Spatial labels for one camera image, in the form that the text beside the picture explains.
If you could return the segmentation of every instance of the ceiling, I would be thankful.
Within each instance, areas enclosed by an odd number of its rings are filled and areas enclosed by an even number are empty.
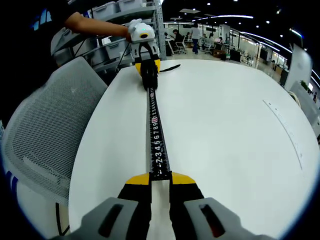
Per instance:
[[[182,9],[196,9],[198,13],[180,12]],[[197,20],[198,23],[208,25],[218,25],[227,22],[231,28],[241,32],[248,32],[270,39],[287,49],[290,45],[298,44],[300,47],[307,48],[307,52],[313,59],[313,69],[320,73],[320,53],[317,42],[316,23],[319,22],[316,6],[309,0],[297,1],[292,0],[164,0],[162,3],[163,19],[165,22],[173,21],[171,18],[181,17],[181,22],[191,22],[198,18],[208,17],[205,14],[214,16],[219,15],[245,15],[250,18],[238,17],[219,17]],[[303,40],[290,31],[293,28],[303,35]],[[291,54],[286,50],[280,49],[280,54],[290,59]]]

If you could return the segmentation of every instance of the white table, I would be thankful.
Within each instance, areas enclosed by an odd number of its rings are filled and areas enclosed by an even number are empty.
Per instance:
[[[174,38],[165,38],[165,41],[168,42],[168,44],[169,44],[169,47],[170,47],[170,49],[171,49],[172,55],[175,55],[175,53],[174,53],[174,50],[172,49],[172,46],[171,46],[171,44],[170,44],[170,41],[174,41],[174,40],[175,40]]]
[[[307,118],[260,70],[220,61],[168,60],[158,77],[158,108],[171,170],[195,179],[255,234],[280,238],[299,217],[317,179],[319,147]],[[277,107],[297,140],[293,144]],[[146,167],[147,94],[124,68],[97,105],[82,137],[69,192],[71,231],[82,217]]]

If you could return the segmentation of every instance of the hand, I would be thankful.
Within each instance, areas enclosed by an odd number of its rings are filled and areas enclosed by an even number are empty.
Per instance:
[[[127,32],[127,33],[126,33],[125,38],[126,38],[126,40],[127,40],[129,43],[131,43],[131,34],[130,34],[130,32]]]

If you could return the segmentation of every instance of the person standing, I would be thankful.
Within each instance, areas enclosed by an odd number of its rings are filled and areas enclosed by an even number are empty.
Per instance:
[[[313,96],[313,101],[314,101],[314,103],[317,103],[317,92],[315,92],[315,94]]]
[[[19,104],[38,88],[58,68],[51,56],[51,40],[62,28],[90,36],[119,36],[131,41],[126,26],[82,16],[66,0],[18,0],[14,8],[17,24],[5,24],[3,32],[10,36],[6,55],[6,71],[11,79],[1,82],[0,119],[4,128]]]
[[[198,54],[199,35],[200,35],[200,31],[198,29],[198,23],[195,22],[193,24],[193,27],[191,28],[191,38],[193,42],[192,52],[194,52],[195,54]]]

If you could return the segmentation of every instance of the chair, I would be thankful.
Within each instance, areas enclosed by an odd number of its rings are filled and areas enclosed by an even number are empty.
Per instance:
[[[213,50],[215,49],[214,42],[210,38],[205,38],[204,39],[204,46],[205,46],[205,54],[210,53],[213,54]]]
[[[106,89],[83,57],[56,70],[12,115],[1,143],[6,167],[30,189],[68,205],[78,147]]]
[[[182,42],[176,42],[175,45],[176,47],[178,48],[178,50],[174,51],[174,53],[184,53],[184,54],[187,54],[186,52],[186,44],[185,44],[185,38],[186,36],[183,37],[183,40]]]

